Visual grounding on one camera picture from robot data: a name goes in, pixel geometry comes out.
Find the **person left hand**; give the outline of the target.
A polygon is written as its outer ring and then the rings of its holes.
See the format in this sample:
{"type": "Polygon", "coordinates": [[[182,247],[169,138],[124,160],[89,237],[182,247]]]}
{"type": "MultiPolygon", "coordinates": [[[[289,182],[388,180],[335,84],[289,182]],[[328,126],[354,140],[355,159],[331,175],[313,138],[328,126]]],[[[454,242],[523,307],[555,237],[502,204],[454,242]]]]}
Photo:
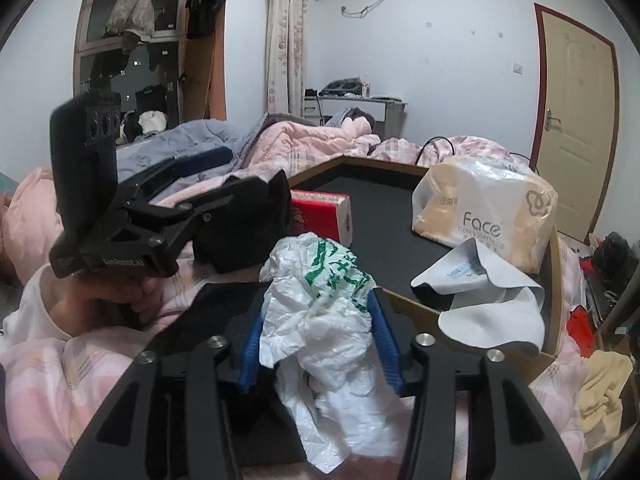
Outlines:
{"type": "Polygon", "coordinates": [[[164,285],[162,278],[81,271],[62,281],[61,296],[47,311],[52,322],[72,337],[107,326],[124,326],[130,314],[146,325],[162,308],[164,285]]]}

